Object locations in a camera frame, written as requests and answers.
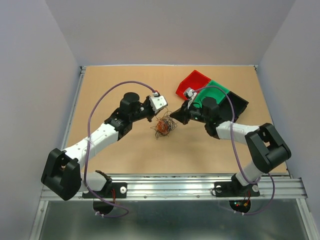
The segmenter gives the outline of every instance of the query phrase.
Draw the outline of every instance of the white wall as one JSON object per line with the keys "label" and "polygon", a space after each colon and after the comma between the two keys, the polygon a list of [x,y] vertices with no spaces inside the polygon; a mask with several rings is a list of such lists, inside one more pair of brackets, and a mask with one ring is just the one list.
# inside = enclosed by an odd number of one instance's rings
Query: white wall
{"label": "white wall", "polygon": [[79,77],[44,0],[0,6],[0,239],[29,239],[49,151],[60,147]]}
{"label": "white wall", "polygon": [[46,0],[81,66],[258,64],[295,0]]}
{"label": "white wall", "polygon": [[263,56],[258,77],[272,119],[292,151],[320,230],[320,1],[297,0]]}

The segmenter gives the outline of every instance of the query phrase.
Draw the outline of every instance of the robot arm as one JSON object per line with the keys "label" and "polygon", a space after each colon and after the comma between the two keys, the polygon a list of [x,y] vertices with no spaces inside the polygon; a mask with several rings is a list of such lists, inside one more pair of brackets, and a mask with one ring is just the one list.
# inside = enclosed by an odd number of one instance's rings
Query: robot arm
{"label": "robot arm", "polygon": [[[168,105],[164,96],[155,92],[139,101],[139,95],[127,92],[120,106],[90,136],[64,150],[53,149],[47,158],[41,182],[63,200],[69,200],[77,192],[87,190],[83,184],[81,169],[85,165],[88,141],[91,143],[89,160],[104,148],[124,137],[133,123],[147,119],[149,122]],[[96,171],[88,175],[87,183],[94,191],[100,191],[111,179],[103,172]]]}
{"label": "robot arm", "polygon": [[[243,173],[249,182],[253,182],[263,174],[269,173],[291,157],[291,151],[281,138],[275,127],[270,123],[262,126],[248,126],[232,123],[223,119],[219,114],[219,105],[212,97],[206,97],[199,107],[193,100],[194,91],[187,89],[185,96],[188,98],[180,109],[173,112],[170,117],[182,124],[189,120],[204,123],[206,132],[216,139],[233,140],[248,146],[252,162],[243,168]],[[231,182],[218,182],[219,190],[216,190],[217,197],[238,197],[244,196],[253,186],[240,171],[232,176]]]}

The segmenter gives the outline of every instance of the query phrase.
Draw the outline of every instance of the brown cardboard surface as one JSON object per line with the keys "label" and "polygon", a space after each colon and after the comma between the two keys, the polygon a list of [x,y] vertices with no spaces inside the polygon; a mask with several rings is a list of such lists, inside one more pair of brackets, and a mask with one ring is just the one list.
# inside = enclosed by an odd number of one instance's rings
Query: brown cardboard surface
{"label": "brown cardboard surface", "polygon": [[[246,99],[249,104],[237,123],[261,125],[271,122],[269,111],[253,66],[89,66],[80,89],[67,146],[86,137],[87,122],[92,108],[110,87],[123,81],[141,81],[165,96],[170,111],[177,110],[183,100],[175,92],[179,83],[193,70]],[[138,84],[115,88],[97,107],[92,120],[94,131],[119,106],[126,92],[136,92],[144,101],[151,91]],[[169,136],[155,138],[151,129],[156,120],[141,120],[129,132],[98,153],[89,162],[89,172],[101,170],[108,174],[206,174],[235,173],[238,166],[229,140],[210,137],[200,122],[190,121],[178,127]],[[251,161],[246,145],[236,144],[244,167]],[[274,173],[286,173],[284,164]]]}

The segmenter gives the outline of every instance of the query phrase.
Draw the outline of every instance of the tangled wire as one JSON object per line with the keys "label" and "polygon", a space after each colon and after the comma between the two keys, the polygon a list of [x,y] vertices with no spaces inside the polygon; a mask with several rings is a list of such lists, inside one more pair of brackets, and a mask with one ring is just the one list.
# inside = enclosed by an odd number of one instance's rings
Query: tangled wire
{"label": "tangled wire", "polygon": [[170,117],[172,112],[168,109],[166,110],[167,111],[164,113],[163,117],[156,117],[157,124],[151,127],[151,129],[155,130],[155,139],[167,136],[177,127],[177,124],[174,122],[172,117]]}

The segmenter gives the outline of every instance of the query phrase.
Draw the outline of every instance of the purple cable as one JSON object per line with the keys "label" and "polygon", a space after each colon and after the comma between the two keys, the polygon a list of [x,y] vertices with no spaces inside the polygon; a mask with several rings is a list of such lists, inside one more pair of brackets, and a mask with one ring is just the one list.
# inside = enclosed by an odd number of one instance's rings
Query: purple cable
{"label": "purple cable", "polygon": [[276,184],[275,184],[274,178],[271,176],[270,173],[268,173],[268,176],[270,177],[271,182],[272,182],[272,195],[271,195],[271,198],[270,198],[269,202],[263,208],[261,208],[260,210],[254,211],[254,212],[247,212],[247,213],[245,213],[245,215],[256,215],[256,214],[259,214],[259,213],[263,212],[264,210],[266,210],[269,207],[269,205],[271,204],[271,202],[273,201],[273,199],[275,197],[275,193],[276,193]]}
{"label": "purple cable", "polygon": [[208,88],[214,88],[214,89],[218,89],[220,90],[226,97],[226,99],[228,100],[229,104],[230,104],[230,107],[231,107],[231,111],[232,111],[232,119],[231,119],[231,125],[230,125],[230,135],[231,135],[231,143],[232,143],[232,148],[233,148],[233,152],[234,152],[234,156],[235,156],[235,159],[236,159],[236,163],[238,164],[238,167],[239,167],[239,170],[244,178],[244,180],[246,180],[246,182],[248,184],[257,184],[259,181],[260,181],[260,177],[256,180],[256,181],[250,181],[247,176],[245,175],[245,172],[241,166],[241,163],[240,163],[240,159],[239,159],[239,156],[238,156],[238,152],[237,152],[237,149],[236,149],[236,144],[235,144],[235,134],[234,134],[234,131],[233,131],[233,124],[234,124],[234,121],[235,121],[235,108],[234,108],[234,105],[232,104],[231,102],[231,99],[230,97],[228,96],[228,94],[226,94],[226,92],[218,87],[218,86],[204,86],[204,87],[201,87],[197,90],[194,90],[193,92],[196,93],[196,92],[199,92],[203,89],[208,89]]}
{"label": "purple cable", "polygon": [[[115,89],[116,87],[120,86],[120,85],[123,85],[123,84],[139,84],[139,85],[142,85],[142,86],[145,86],[147,87],[148,89],[150,89],[153,93],[156,92],[152,87],[150,87],[149,85],[143,83],[143,82],[139,82],[139,81],[123,81],[123,82],[120,82],[116,85],[114,85],[113,87],[111,87],[108,91],[106,91],[101,97],[100,99],[96,102],[95,106],[93,107],[90,115],[89,115],[89,119],[88,119],[88,124],[87,124],[87,133],[88,133],[88,139],[90,139],[91,137],[91,130],[90,130],[90,123],[91,123],[91,118],[96,110],[96,108],[98,107],[99,103],[102,101],[102,99],[108,94],[110,93],[113,89]],[[121,214],[121,215],[115,215],[115,216],[108,216],[108,215],[103,215],[103,214],[100,214],[99,212],[96,212],[96,214],[98,214],[99,216],[102,216],[103,218],[120,218],[120,217],[123,217],[125,215],[127,215],[129,213],[129,209],[126,208],[125,206],[121,206],[121,205],[117,205],[117,204],[114,204],[112,202],[109,202],[105,199],[103,199],[102,197],[100,197],[98,194],[96,194],[89,186],[88,186],[88,183],[87,183],[87,172],[88,172],[88,163],[89,163],[89,154],[90,154],[90,141],[87,141],[87,146],[86,146],[86,155],[85,155],[85,164],[84,164],[84,185],[86,186],[86,188],[89,190],[90,193],[92,193],[97,199],[101,200],[102,202],[108,204],[108,205],[111,205],[113,207],[117,207],[117,208],[120,208],[120,209],[123,209],[125,210],[125,213]]]}

